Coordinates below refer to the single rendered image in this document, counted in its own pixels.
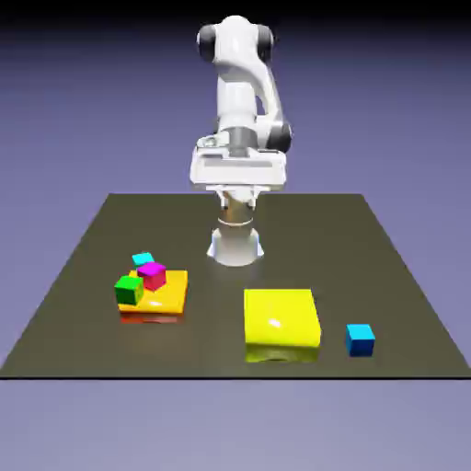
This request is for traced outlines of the large yellow box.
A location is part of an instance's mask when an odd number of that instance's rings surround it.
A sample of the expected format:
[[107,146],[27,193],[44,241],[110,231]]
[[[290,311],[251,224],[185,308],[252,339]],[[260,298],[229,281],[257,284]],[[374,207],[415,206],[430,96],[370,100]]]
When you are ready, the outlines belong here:
[[313,348],[321,343],[321,326],[310,289],[244,290],[246,344]]

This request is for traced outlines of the small green cube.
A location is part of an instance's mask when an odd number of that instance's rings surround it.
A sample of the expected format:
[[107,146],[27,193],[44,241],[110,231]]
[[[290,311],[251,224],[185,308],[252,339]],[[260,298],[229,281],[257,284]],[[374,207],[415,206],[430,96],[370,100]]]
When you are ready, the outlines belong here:
[[121,276],[114,284],[118,304],[138,305],[144,296],[144,282],[140,277]]

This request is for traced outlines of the large orange box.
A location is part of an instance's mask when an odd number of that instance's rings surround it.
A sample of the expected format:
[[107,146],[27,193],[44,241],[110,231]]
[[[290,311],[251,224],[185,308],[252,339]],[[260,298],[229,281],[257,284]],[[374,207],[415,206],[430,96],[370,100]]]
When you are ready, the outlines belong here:
[[188,290],[188,272],[186,270],[168,270],[166,283],[152,292],[144,290],[144,295],[137,305],[118,304],[122,313],[140,315],[175,315],[182,316]]

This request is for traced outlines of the small blue cube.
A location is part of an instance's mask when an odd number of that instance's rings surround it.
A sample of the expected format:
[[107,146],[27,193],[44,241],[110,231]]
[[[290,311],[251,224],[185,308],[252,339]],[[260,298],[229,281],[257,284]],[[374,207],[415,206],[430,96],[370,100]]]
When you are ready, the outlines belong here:
[[371,357],[375,335],[370,324],[348,324],[346,326],[346,347],[351,357]]

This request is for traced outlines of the small magenta cube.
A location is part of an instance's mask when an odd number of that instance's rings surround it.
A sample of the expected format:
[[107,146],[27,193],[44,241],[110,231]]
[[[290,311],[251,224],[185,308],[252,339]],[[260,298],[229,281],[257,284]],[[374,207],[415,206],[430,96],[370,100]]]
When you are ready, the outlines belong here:
[[152,292],[164,286],[167,282],[167,268],[157,262],[146,262],[137,269],[137,274],[143,279],[144,288]]

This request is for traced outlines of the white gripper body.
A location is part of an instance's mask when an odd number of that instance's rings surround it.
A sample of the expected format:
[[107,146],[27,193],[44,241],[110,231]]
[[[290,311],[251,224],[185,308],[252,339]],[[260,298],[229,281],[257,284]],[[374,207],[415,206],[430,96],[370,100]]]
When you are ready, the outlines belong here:
[[286,182],[286,155],[247,149],[248,156],[230,156],[228,147],[195,148],[190,181],[199,187],[254,187],[279,190]]

